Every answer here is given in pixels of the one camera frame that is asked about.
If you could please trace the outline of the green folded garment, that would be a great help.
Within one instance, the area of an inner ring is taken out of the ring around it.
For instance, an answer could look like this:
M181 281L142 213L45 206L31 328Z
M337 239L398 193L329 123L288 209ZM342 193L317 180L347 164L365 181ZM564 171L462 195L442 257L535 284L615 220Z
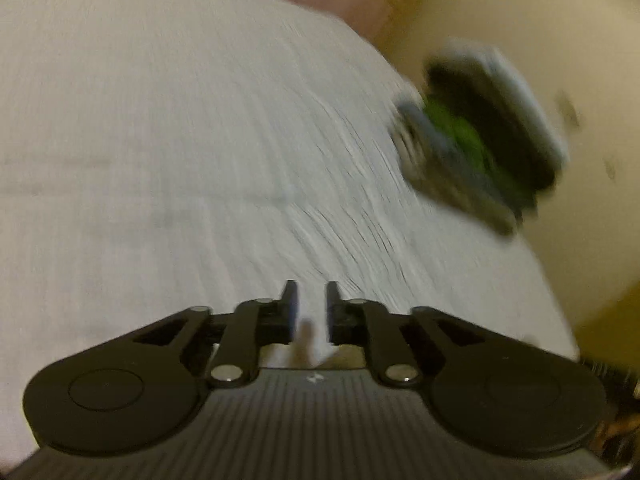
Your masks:
M454 114L435 98L426 99L423 110L433 126L454 144L475 170L493 177L500 174L501 169L494 156L477 130L465 118Z

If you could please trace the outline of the grey olive folded garments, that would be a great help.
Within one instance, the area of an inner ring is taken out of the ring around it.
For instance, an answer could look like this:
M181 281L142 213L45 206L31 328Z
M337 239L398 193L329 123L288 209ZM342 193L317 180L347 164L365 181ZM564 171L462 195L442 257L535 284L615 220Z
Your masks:
M514 234L522 220L518 194L510 188L503 191L495 178L474 168L418 104L396 104L390 138L402 176L416 192L475 218L501 236Z

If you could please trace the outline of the dark folded garments stack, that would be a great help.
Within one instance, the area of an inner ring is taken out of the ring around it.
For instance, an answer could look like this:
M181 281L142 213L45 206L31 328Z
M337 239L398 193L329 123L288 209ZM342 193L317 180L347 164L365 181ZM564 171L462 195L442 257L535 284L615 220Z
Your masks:
M536 150L512 115L503 114L488 99L480 96L462 76L449 75L442 67L425 66L428 98L442 102L454 114L465 118L480 134L501 169L495 178L504 191L518 194L522 210L537 208L538 194L552 188L555 174Z

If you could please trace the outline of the white folded garment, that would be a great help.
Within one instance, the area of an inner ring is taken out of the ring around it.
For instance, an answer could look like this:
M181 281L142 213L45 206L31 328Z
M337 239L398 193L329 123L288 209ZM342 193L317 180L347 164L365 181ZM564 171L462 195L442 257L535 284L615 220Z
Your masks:
M462 76L503 114L512 115L554 172L568 163L566 141L553 128L525 78L498 48L469 40L450 40L436 52L433 66L436 65L449 75Z

